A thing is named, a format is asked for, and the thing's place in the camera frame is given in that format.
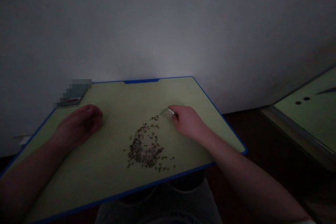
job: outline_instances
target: light green desk surface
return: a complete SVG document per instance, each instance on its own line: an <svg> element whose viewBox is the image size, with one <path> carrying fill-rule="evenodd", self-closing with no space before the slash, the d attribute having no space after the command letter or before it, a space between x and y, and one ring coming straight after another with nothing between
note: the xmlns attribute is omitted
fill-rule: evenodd
<svg viewBox="0 0 336 224"><path fill-rule="evenodd" d="M336 87L336 68L332 68L274 106L336 153L336 93L317 95L323 90L334 87Z"/></svg>
<svg viewBox="0 0 336 224"><path fill-rule="evenodd" d="M169 177L208 165L213 159L196 142L182 137L169 118L156 123L163 155L170 170L158 173L154 168L135 164L127 169L130 136L152 116L169 105L193 107L204 122L233 148L245 147L227 125L193 77L166 78L157 82L92 84L80 107L97 105L103 112L103 126L87 142L74 149L63 161L30 210L26 222L46 219L88 205L99 204L111 196L135 188L153 185ZM11 167L45 143L58 123L78 107L56 109Z"/></svg>

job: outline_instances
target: left hand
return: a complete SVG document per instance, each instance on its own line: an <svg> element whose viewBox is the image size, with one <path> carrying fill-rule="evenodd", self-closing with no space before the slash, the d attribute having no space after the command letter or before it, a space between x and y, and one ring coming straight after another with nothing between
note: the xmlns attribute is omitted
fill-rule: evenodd
<svg viewBox="0 0 336 224"><path fill-rule="evenodd" d="M95 105L85 105L65 118L56 128L50 142L72 150L81 145L99 130L103 113Z"/></svg>

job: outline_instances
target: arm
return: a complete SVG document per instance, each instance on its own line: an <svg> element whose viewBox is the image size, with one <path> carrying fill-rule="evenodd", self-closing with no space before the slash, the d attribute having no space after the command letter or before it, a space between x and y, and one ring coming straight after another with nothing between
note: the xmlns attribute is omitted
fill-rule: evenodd
<svg viewBox="0 0 336 224"><path fill-rule="evenodd" d="M18 223L68 153L99 129L102 112L86 105L65 118L44 145L0 179L0 211L6 223Z"/></svg>
<svg viewBox="0 0 336 224"><path fill-rule="evenodd" d="M211 131L190 107L170 106L175 128L201 144L243 202L261 219L270 222L295 222L311 217L274 178L239 154Z"/></svg>

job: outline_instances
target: forearm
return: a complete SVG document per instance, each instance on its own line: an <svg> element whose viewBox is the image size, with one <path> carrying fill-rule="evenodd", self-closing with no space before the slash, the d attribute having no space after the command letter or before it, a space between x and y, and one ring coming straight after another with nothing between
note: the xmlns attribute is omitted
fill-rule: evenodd
<svg viewBox="0 0 336 224"><path fill-rule="evenodd" d="M206 130L197 141L213 156L240 198L260 218L280 223L310 219L281 184L211 130Z"/></svg>
<svg viewBox="0 0 336 224"><path fill-rule="evenodd" d="M68 153L48 141L0 179L0 210L7 221L22 220Z"/></svg>

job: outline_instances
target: dark floor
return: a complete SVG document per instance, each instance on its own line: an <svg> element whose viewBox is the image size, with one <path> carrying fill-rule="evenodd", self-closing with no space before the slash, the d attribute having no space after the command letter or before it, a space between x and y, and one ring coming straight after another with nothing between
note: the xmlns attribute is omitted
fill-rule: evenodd
<svg viewBox="0 0 336 224"><path fill-rule="evenodd" d="M248 149L246 155L301 201L317 185L331 177L322 166L300 150L258 110L225 115L225 119ZM0 169L9 159L0 159ZM223 222L259 223L244 207L217 166L207 169L207 177ZM94 223L98 207L53 223Z"/></svg>

